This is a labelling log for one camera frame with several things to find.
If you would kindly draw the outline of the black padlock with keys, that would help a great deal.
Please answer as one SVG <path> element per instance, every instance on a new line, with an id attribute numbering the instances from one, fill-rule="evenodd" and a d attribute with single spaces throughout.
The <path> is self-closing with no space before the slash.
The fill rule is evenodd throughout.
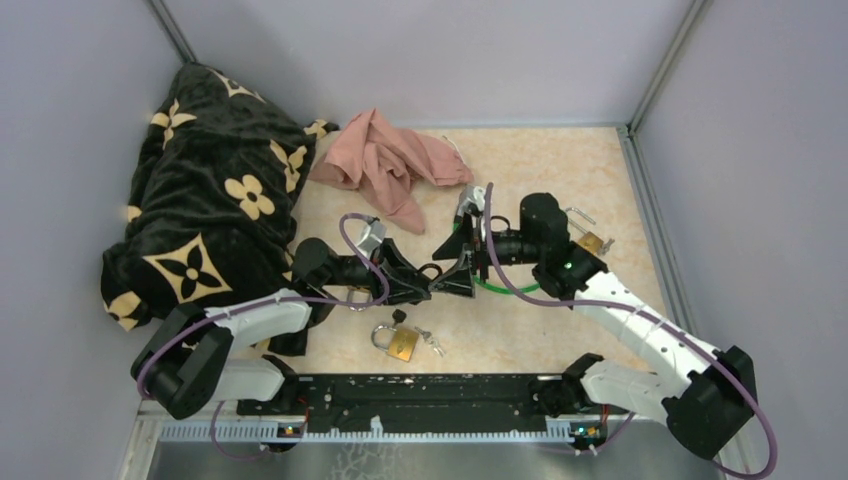
<path id="1" fill-rule="evenodd" d="M 435 263 L 426 263 L 419 268 L 398 267 L 391 272 L 387 304 L 394 308 L 391 314 L 393 326 L 402 324 L 407 318 L 402 304 L 417 305 L 431 299 L 429 285 L 442 274 L 442 267 Z"/>

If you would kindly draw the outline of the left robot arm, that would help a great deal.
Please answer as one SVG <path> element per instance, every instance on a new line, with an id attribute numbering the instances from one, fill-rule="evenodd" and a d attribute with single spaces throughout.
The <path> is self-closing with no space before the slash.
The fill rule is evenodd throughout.
<path id="1" fill-rule="evenodd" d="M 287 340 L 293 340 L 295 355 L 304 353 L 309 330 L 337 306 L 367 309 L 431 297 L 429 277 L 390 238 L 363 240 L 350 255 L 308 238 L 297 247 L 292 270 L 293 286 L 258 299 L 175 307 L 131 367 L 142 396 L 178 420 L 210 402 L 231 400 L 288 413 L 300 388 L 282 360 Z"/>

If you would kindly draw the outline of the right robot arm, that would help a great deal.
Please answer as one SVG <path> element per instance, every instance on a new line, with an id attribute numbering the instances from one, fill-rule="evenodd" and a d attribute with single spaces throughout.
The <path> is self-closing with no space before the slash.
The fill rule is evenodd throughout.
<path id="1" fill-rule="evenodd" d="M 587 353 L 563 373 L 555 399 L 576 412 L 595 405 L 628 410 L 665 425 L 690 453 L 716 457 L 754 417 L 754 365 L 741 348 L 721 350 L 691 336 L 632 293 L 585 241 L 574 241 L 554 196 L 533 193 L 520 203 L 516 229 L 490 230 L 481 187 L 459 196 L 453 230 L 433 253 L 454 260 L 435 291 L 471 296 L 476 282 L 503 267 L 529 265 L 552 302 L 594 320 L 650 366 L 639 371 Z"/>

